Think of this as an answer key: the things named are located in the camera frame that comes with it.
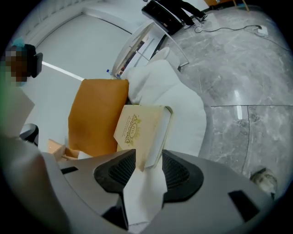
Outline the clear water bottle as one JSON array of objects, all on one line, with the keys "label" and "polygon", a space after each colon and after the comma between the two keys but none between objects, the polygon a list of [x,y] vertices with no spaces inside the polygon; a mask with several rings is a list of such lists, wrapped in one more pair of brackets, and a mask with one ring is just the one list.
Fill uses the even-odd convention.
[{"label": "clear water bottle", "polygon": [[120,80],[121,79],[121,74],[123,72],[120,69],[115,69],[115,70],[107,69],[107,73],[109,73],[113,79]]}]

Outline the orange square cushion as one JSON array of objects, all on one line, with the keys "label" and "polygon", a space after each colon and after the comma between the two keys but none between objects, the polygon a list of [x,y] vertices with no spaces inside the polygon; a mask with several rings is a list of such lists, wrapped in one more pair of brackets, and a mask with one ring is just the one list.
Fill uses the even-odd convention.
[{"label": "orange square cushion", "polygon": [[69,147],[92,157],[116,152],[114,132],[128,91],[127,80],[83,80],[68,116]]}]

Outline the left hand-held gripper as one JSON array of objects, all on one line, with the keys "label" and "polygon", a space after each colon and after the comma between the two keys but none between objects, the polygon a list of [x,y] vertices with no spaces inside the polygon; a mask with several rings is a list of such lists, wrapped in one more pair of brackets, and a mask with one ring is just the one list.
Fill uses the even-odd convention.
[{"label": "left hand-held gripper", "polygon": [[38,126],[26,123],[34,108],[34,103],[19,87],[8,87],[1,98],[0,135],[20,138],[38,146]]}]

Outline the beige hardcover book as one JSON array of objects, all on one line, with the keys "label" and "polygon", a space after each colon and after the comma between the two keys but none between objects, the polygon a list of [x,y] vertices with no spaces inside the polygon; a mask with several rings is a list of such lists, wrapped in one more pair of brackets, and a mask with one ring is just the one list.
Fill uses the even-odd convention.
[{"label": "beige hardcover book", "polygon": [[136,150],[136,168],[157,164],[173,111],[168,106],[125,105],[116,126],[117,150]]}]

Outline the black display stand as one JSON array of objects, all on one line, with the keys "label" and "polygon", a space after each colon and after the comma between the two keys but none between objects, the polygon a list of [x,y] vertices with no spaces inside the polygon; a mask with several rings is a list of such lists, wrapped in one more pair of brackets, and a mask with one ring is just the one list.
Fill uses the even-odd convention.
[{"label": "black display stand", "polygon": [[159,4],[158,1],[150,0],[142,7],[141,11],[149,19],[154,20],[169,35],[174,35],[183,27],[183,23]]}]

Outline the person's grey shoe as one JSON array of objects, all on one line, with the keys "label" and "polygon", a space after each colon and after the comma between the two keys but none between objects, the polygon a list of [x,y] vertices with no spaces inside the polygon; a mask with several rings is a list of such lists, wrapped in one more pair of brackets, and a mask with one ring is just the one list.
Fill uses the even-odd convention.
[{"label": "person's grey shoe", "polygon": [[250,180],[273,200],[275,199],[277,192],[277,179],[270,169],[262,168],[254,172],[250,176]]}]

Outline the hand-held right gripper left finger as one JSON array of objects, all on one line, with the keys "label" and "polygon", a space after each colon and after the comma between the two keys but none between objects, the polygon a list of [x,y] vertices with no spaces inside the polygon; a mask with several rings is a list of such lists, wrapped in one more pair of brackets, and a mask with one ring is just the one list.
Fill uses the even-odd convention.
[{"label": "hand-held right gripper left finger", "polygon": [[136,168],[136,151],[113,154],[59,164],[65,179],[91,209],[112,224],[128,230],[123,190]]}]

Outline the light wooden table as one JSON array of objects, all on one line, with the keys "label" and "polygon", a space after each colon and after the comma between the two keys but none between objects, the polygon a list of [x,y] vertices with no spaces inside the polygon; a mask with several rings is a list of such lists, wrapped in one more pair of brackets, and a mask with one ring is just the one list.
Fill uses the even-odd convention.
[{"label": "light wooden table", "polygon": [[72,150],[52,139],[48,140],[48,153],[52,154],[57,162],[78,160],[79,155],[78,150]]}]

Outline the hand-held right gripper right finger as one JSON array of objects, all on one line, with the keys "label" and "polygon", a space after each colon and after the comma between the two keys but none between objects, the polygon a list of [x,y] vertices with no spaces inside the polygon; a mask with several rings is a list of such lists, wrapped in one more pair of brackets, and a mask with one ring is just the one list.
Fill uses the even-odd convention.
[{"label": "hand-held right gripper right finger", "polygon": [[163,151],[167,183],[162,208],[141,234],[249,234],[272,198],[229,167]]}]

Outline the white round cushion seat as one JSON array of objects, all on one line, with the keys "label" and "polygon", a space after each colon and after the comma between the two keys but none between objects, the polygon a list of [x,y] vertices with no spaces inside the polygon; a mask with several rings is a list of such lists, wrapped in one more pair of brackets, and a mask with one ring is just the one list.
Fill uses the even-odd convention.
[{"label": "white round cushion seat", "polygon": [[[172,109],[164,149],[197,157],[206,133],[205,105],[194,90],[181,82],[181,77],[167,60],[131,68],[125,75],[131,103]],[[128,224],[151,222],[161,210],[166,191],[161,159],[156,166],[135,169],[124,189]]]}]

